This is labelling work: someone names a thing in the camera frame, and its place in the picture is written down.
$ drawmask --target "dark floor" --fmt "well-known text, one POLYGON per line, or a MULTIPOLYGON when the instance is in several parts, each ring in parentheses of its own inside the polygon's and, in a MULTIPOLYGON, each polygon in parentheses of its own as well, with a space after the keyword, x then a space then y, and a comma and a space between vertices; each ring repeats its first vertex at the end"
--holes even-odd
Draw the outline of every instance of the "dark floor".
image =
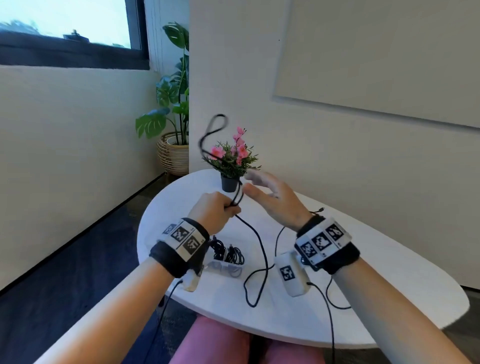
MULTIPOLYGON (((170 182, 160 178, 82 237, 0 296, 0 364, 30 364, 137 265, 136 231, 152 198, 170 182)), ((480 364, 480 294, 468 292, 470 310, 445 329, 480 364)), ((172 301, 147 363, 168 363, 195 320, 172 301)), ((153 314, 124 363, 143 363, 158 322, 153 314)), ((325 350, 330 362, 330 351, 325 350)), ((337 363, 388 363, 378 349, 338 350, 337 363)))

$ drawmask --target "finger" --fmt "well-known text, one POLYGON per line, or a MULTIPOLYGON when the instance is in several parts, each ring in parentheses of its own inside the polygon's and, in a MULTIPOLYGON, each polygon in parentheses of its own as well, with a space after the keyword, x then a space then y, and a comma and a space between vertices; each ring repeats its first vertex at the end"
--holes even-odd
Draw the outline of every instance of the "finger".
POLYGON ((240 206, 232 206, 232 207, 227 207, 225 209, 225 213, 229 218, 232 218, 235 215, 238 215, 240 212, 241 212, 240 206))
POLYGON ((246 183, 243 185, 243 192, 267 210, 271 210, 274 205, 278 203, 276 198, 267 195, 265 192, 261 191, 251 183, 246 183))
POLYGON ((256 185, 268 187, 273 192, 278 192, 278 185, 281 183, 281 180, 273 174, 253 169, 247 169, 245 179, 252 181, 256 185))
POLYGON ((232 199, 228 196, 225 196, 221 192, 214 192, 215 196, 223 203, 223 206, 229 206, 232 202, 232 199))

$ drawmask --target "forearm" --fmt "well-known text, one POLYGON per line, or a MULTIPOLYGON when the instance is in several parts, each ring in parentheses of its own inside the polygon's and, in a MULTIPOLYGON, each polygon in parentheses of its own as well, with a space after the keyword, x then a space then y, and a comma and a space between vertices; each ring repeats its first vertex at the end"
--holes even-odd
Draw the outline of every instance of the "forearm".
POLYGON ((172 281, 163 266, 147 258, 37 363, 120 363, 172 281))
POLYGON ((441 330, 361 258, 333 278, 392 363, 470 363, 441 330))

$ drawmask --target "tabletop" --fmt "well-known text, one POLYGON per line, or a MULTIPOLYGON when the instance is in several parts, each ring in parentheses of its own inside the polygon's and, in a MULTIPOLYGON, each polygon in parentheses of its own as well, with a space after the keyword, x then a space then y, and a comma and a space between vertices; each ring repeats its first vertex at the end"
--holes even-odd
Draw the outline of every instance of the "tabletop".
MULTIPOLYGON (((137 236, 139 262, 148 257, 156 238, 169 223, 187 216, 201 194, 214 191, 222 191, 220 174, 215 170, 191 173, 160 191, 148 205, 140 222, 137 236)), ((234 195, 224 194, 231 198, 234 195)), ((301 194, 297 196, 310 211, 324 207, 322 215, 332 216, 352 235, 361 257, 437 327, 451 324, 468 310, 469 302, 463 289, 439 267, 368 225, 311 198, 301 194)), ((271 265, 281 226, 247 196, 244 196, 240 207, 242 212, 239 216, 260 234, 271 265)), ((245 273, 265 267, 257 237, 237 218, 230 219, 216 236, 226 246, 232 244, 241 249, 245 256, 245 273)), ((278 240, 278 254, 293 249, 294 241, 295 233, 285 229, 278 240)), ((321 270, 313 272, 309 267, 306 270, 310 280, 325 292, 330 276, 321 270)), ((194 292, 177 288, 172 298, 204 316, 252 334, 309 346, 331 345, 328 311, 317 290, 311 289, 303 296, 290 297, 274 268, 269 271, 257 307, 251 308, 245 301, 243 277, 245 274, 241 279, 236 279, 205 270, 194 292)), ((259 272, 247 283, 251 302, 255 301, 263 278, 264 272, 259 272)), ((348 305, 335 283, 332 283, 328 293, 336 305, 348 305)), ((338 348, 376 347, 353 310, 337 310, 333 307, 331 310, 338 348)))

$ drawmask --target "pink pants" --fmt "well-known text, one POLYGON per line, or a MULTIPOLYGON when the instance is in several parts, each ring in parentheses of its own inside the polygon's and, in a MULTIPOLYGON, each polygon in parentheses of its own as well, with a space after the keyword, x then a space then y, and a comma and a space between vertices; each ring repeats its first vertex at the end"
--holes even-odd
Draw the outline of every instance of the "pink pants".
MULTIPOLYGON (((247 364, 251 335, 199 316, 170 364, 247 364)), ((322 349, 269 340, 262 364, 325 364, 322 349)))

